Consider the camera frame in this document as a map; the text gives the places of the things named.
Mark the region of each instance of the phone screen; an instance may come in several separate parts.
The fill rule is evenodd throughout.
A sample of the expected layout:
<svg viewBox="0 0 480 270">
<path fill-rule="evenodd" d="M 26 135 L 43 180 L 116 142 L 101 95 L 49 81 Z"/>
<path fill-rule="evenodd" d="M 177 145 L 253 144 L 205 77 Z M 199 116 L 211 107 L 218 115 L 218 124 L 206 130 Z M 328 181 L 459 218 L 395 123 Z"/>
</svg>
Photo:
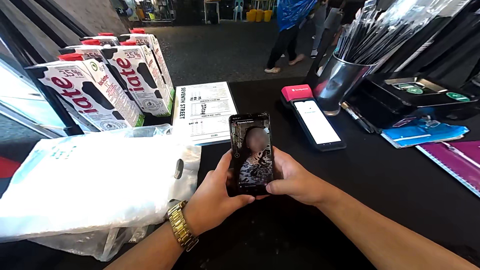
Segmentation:
<svg viewBox="0 0 480 270">
<path fill-rule="evenodd" d="M 273 180 L 270 117 L 267 113 L 230 118 L 233 176 L 242 194 L 265 193 Z"/>
<path fill-rule="evenodd" d="M 341 141 L 315 101 L 297 101 L 294 102 L 294 105 L 316 144 Z"/>
</svg>

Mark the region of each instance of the purple notebook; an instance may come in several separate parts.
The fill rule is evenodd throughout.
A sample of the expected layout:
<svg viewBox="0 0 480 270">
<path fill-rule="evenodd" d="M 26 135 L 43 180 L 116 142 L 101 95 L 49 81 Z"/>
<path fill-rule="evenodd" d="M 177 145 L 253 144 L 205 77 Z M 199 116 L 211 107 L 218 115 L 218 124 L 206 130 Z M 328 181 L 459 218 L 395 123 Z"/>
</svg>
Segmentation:
<svg viewBox="0 0 480 270">
<path fill-rule="evenodd" d="M 480 141 L 449 144 L 463 152 L 467 157 L 480 163 Z M 442 143 L 427 143 L 416 147 L 480 197 L 480 169 L 475 165 L 454 153 Z"/>
</svg>

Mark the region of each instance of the white sneaker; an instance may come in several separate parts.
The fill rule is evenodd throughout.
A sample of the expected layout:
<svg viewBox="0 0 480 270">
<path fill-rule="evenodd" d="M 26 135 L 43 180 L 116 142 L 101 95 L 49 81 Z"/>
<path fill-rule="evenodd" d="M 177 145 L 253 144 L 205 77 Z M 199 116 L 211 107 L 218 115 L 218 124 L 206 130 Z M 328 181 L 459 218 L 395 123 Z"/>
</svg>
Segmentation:
<svg viewBox="0 0 480 270">
<path fill-rule="evenodd" d="M 271 69 L 266 68 L 264 71 L 265 71 L 265 73 L 279 73 L 280 68 L 277 68 L 277 67 L 274 67 L 274 68 L 271 68 Z"/>
<path fill-rule="evenodd" d="M 310 54 L 310 58 L 313 59 L 313 58 L 317 57 L 317 54 L 318 54 L 317 50 L 315 50 L 315 49 L 312 50 L 312 53 Z"/>
</svg>

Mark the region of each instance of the yellow bin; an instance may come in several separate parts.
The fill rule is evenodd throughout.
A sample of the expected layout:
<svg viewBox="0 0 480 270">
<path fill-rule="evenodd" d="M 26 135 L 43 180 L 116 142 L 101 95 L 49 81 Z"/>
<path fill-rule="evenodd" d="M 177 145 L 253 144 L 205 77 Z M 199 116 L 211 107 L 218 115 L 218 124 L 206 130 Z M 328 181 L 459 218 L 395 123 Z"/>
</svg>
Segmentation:
<svg viewBox="0 0 480 270">
<path fill-rule="evenodd" d="M 264 21 L 269 22 L 271 18 L 272 18 L 272 11 L 271 10 L 266 10 L 265 11 L 265 16 L 264 16 Z"/>
<path fill-rule="evenodd" d="M 257 16 L 255 18 L 256 22 L 261 22 L 264 19 L 264 11 L 263 10 L 257 10 Z"/>
<path fill-rule="evenodd" d="M 257 15 L 257 10 L 250 10 L 247 12 L 247 22 L 254 22 Z"/>
</svg>

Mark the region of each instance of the black counter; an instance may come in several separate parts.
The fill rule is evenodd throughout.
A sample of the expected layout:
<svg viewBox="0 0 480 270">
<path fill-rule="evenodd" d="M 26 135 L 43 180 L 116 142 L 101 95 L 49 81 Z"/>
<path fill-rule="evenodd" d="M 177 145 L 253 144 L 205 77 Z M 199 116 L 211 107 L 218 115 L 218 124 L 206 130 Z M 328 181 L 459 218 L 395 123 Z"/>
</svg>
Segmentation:
<svg viewBox="0 0 480 270">
<path fill-rule="evenodd" d="M 283 86 L 301 78 L 230 83 L 239 113 L 266 111 L 273 145 L 306 169 L 373 210 L 460 253 L 480 251 L 480 198 L 414 147 L 395 149 L 368 134 L 344 111 L 331 118 L 347 143 L 320 153 L 308 142 L 293 113 L 280 102 Z M 169 118 L 147 119 L 148 124 Z M 471 129 L 462 140 L 480 139 L 480 117 L 452 122 Z M 199 184 L 229 143 L 204 146 Z M 125 245 L 120 253 L 130 248 Z M 0 245 L 5 269 L 101 269 L 107 265 L 28 241 Z M 238 210 L 200 236 L 174 269 L 374 269 L 326 216 L 287 196 L 270 196 Z"/>
</svg>

